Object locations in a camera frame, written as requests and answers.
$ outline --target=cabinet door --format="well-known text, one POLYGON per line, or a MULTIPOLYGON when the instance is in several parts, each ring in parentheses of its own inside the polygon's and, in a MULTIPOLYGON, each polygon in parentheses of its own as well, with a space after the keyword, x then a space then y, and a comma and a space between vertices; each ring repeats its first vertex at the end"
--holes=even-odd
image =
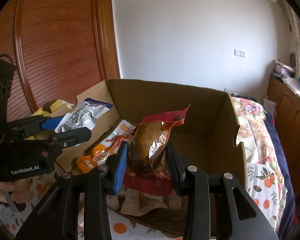
POLYGON ((277 116, 275 118, 275 128, 280 141, 284 140, 285 134, 288 132, 287 127, 293 122, 293 118, 289 113, 296 108, 294 106, 296 100, 296 95, 290 89, 282 87, 276 104, 277 116))
POLYGON ((283 140, 280 139, 284 154, 287 159, 290 171, 293 171, 300 161, 300 100, 293 107, 289 114, 290 124, 286 126, 286 134, 283 140))
POLYGON ((276 109, 278 104, 278 98, 280 93, 280 87, 278 86, 276 80, 274 78, 270 78, 268 85, 268 100, 276 102, 276 109))

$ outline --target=blue gripper pad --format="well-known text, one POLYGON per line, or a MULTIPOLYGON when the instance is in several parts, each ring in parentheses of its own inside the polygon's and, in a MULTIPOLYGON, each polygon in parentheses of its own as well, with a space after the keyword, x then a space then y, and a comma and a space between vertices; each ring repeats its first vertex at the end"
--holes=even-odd
POLYGON ((64 116, 58 116, 53 118, 48 118, 43 124, 42 129, 45 130, 55 130, 58 126, 58 124, 61 122, 61 120, 64 118, 64 116))
POLYGON ((127 169, 127 158, 128 158, 128 153, 129 153, 129 144, 126 141, 123 141, 118 149, 118 153, 121 153, 117 169, 115 171, 115 176, 114 176, 114 186, 113 186, 113 191, 115 195, 117 195, 122 187, 123 183, 123 178, 124 174, 127 169))

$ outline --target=red snack package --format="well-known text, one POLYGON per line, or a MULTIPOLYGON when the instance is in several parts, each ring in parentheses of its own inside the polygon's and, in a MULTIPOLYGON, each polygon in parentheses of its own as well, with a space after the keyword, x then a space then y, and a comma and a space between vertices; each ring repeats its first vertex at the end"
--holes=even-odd
POLYGON ((147 116, 136 127, 129 147, 125 187, 151 195, 171 195, 171 178, 161 161, 172 127, 184 123, 188 108, 147 116))

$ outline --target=orange snack packet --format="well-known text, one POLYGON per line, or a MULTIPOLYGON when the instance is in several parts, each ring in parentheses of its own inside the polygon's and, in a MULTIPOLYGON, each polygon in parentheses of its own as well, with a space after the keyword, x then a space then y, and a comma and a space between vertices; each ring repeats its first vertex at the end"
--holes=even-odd
POLYGON ((130 131, 134 128, 135 126, 122 120, 105 140, 92 146, 87 156, 78 157, 75 161, 76 165, 83 173, 88 173, 98 165, 105 163, 109 155, 117 153, 121 142, 132 136, 130 131))

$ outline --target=metal screw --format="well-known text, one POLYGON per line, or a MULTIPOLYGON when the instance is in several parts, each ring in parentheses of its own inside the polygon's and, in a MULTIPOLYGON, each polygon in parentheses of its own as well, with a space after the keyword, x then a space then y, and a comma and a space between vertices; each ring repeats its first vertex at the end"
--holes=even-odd
POLYGON ((233 178, 232 174, 229 173, 229 172, 225 173, 223 176, 224 176, 226 179, 232 179, 232 178, 233 178))
POLYGON ((70 172, 65 172, 64 174, 62 174, 62 178, 63 179, 69 179, 71 177, 71 173, 70 172))
POLYGON ((195 172, 195 171, 197 171, 197 167, 193 166, 193 165, 190 165, 190 166, 188 166, 188 170, 192 171, 192 172, 195 172))
POLYGON ((108 166, 105 165, 105 164, 100 164, 100 165, 98 166, 98 169, 99 169, 100 171, 105 171, 107 168, 108 168, 108 166))

